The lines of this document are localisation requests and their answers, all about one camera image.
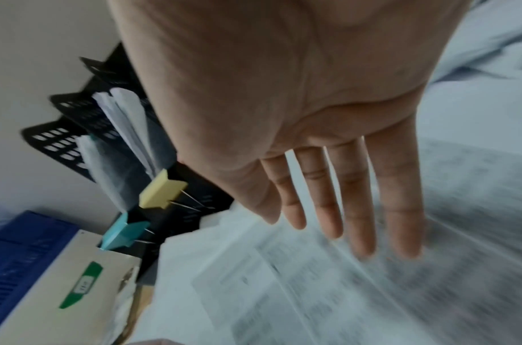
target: newspaper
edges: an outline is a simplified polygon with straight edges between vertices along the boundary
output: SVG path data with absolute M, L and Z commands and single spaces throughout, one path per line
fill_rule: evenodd
M 212 345 L 522 344 L 522 157 L 421 142 L 423 256 L 257 225 L 193 280 Z

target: blue binder clip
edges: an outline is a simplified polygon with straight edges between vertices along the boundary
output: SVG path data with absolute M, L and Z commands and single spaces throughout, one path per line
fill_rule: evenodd
M 100 249 L 113 250 L 119 247 L 130 247 L 144 231 L 150 232 L 147 230 L 150 222 L 144 219 L 133 221 L 132 218 L 136 217 L 130 217 L 128 212 L 121 214 L 103 235 Z

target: green sticker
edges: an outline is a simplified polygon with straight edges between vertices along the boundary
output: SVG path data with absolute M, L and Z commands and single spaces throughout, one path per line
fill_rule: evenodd
M 83 295 L 88 294 L 96 282 L 96 279 L 98 279 L 100 273 L 102 273 L 102 270 L 103 267 L 101 264 L 95 263 L 94 261 L 91 262 L 60 305 L 60 309 L 71 307 L 79 302 L 83 298 Z

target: palm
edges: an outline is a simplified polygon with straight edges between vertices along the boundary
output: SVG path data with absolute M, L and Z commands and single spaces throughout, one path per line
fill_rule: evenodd
M 374 251 L 367 153 L 396 249 L 416 256 L 423 209 L 415 109 L 467 0 L 115 0 L 125 46 L 181 157 L 273 222 L 305 217 L 294 149 L 317 215 Z

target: white wall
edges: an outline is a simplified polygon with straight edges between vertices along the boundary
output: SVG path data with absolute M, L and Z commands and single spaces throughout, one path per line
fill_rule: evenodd
M 20 130 L 55 120 L 51 94 L 79 91 L 78 60 L 104 60 L 118 36 L 104 0 L 0 0 L 0 204 L 102 232 L 117 214 L 97 185 L 30 148 Z

